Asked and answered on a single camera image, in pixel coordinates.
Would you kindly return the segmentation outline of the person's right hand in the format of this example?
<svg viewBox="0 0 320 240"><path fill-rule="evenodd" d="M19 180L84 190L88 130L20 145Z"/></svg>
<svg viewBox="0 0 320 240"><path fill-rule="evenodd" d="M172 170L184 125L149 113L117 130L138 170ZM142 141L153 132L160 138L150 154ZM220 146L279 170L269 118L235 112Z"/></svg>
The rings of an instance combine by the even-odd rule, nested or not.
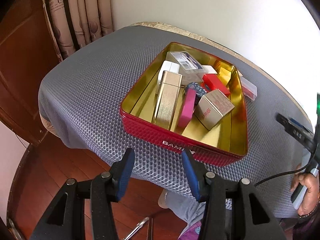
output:
<svg viewBox="0 0 320 240"><path fill-rule="evenodd" d="M319 202L319 175L315 177L310 173L295 173L292 181L290 191L295 191L296 187L301 184L306 186L307 191L304 194L302 203L298 208L298 215L305 216L310 214L318 205Z"/></svg>

